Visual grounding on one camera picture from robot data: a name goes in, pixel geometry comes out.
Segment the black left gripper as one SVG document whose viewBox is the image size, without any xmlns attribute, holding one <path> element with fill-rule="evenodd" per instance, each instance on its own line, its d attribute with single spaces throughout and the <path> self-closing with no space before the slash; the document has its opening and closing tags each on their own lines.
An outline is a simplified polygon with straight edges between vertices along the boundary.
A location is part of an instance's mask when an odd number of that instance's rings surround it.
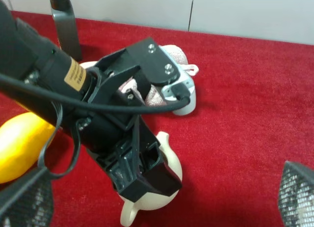
<svg viewBox="0 0 314 227">
<path fill-rule="evenodd" d="M 66 95 L 64 111 L 68 117 L 91 117 L 112 120 L 126 129 L 120 114 L 155 114 L 179 109 L 179 101 L 170 105 L 149 107 L 133 90 L 122 93 L 119 87 L 135 76 L 150 86 L 164 87 L 179 78 L 179 69 L 152 39 L 146 38 L 102 57 L 88 69 L 61 52 L 61 94 Z M 159 142 L 140 152 L 129 148 L 108 159 L 107 175 L 117 193 L 137 202 L 146 193 L 171 196 L 181 189 L 182 180 L 170 169 Z"/>
</svg>

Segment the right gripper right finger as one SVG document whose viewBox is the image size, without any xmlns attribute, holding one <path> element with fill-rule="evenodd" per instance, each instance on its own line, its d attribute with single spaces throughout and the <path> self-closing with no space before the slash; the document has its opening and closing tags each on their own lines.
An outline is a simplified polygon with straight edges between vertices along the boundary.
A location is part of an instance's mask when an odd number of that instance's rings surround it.
<svg viewBox="0 0 314 227">
<path fill-rule="evenodd" d="M 314 225 L 314 171 L 286 161 L 281 177 L 278 209 L 286 227 Z"/>
</svg>

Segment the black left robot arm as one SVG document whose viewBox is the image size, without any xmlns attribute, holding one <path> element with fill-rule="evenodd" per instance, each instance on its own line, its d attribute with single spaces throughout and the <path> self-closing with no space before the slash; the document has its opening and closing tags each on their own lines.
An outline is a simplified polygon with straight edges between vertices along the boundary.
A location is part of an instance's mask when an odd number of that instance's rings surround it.
<svg viewBox="0 0 314 227">
<path fill-rule="evenodd" d="M 142 115 L 180 109 L 189 94 L 176 83 L 178 66 L 161 47 L 150 51 L 153 44 L 153 39 L 144 39 L 84 68 L 1 3 L 0 90 L 61 127 L 76 149 L 86 146 L 122 197 L 169 197 L 182 182 Z M 148 107 L 133 90 L 121 92 L 119 87 L 131 77 L 141 80 L 145 90 L 170 86 L 175 103 Z"/>
</svg>

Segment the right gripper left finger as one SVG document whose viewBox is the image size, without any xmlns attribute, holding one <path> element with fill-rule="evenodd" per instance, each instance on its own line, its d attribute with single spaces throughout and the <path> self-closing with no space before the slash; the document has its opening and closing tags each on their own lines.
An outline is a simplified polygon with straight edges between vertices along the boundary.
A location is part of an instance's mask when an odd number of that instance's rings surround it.
<svg viewBox="0 0 314 227">
<path fill-rule="evenodd" d="M 52 216 L 52 184 L 46 168 L 34 168 L 0 191 L 2 227 L 48 227 Z"/>
</svg>

